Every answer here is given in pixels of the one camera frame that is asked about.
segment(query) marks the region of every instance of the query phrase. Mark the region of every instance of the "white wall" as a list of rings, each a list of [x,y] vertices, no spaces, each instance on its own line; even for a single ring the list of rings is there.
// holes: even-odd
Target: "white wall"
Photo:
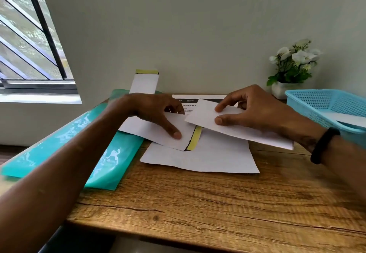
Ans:
[[[352,43],[355,36],[357,46],[365,40],[364,0],[46,1],[83,105],[0,104],[0,144],[36,142],[103,101],[112,89],[128,89],[137,68],[157,68],[157,89],[166,92],[227,93],[254,83],[264,87],[274,70],[268,57],[305,37],[327,53],[317,68],[324,70],[318,87],[366,95],[359,75],[364,55],[355,53],[359,47]],[[355,30],[352,16],[359,22]],[[348,72],[331,58],[345,48]],[[337,71],[332,80],[329,70]],[[358,86],[351,86],[355,79]]]

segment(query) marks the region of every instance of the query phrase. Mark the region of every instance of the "window sill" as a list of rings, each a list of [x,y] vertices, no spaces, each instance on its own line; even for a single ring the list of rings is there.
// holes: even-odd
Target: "window sill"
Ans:
[[[5,103],[81,104],[79,94],[1,94]]]

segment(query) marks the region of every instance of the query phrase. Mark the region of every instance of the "black wristband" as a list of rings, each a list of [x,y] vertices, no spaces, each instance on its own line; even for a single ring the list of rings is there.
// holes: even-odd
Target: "black wristband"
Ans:
[[[340,135],[338,129],[330,127],[324,135],[320,138],[320,140],[315,145],[313,153],[311,154],[310,160],[315,164],[320,164],[320,156],[323,151],[327,148],[328,143],[332,140],[333,136]]]

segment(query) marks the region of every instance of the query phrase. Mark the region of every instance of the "window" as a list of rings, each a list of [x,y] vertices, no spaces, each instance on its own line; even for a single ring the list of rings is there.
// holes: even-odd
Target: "window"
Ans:
[[[44,0],[0,0],[0,92],[77,93]]]

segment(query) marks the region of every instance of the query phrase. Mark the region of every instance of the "paper stack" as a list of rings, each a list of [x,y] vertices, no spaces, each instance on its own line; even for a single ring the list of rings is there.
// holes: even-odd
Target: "paper stack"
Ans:
[[[154,93],[158,73],[137,73],[131,91]],[[214,108],[224,95],[173,95],[185,109],[185,115],[165,113],[167,119],[182,133],[180,140],[169,136],[160,126],[128,118],[119,128],[153,141],[141,162],[175,166],[199,172],[259,173],[248,140],[293,149],[293,143],[275,133],[242,126],[219,126],[214,118],[220,114],[238,114],[244,110],[228,106],[222,113]]]

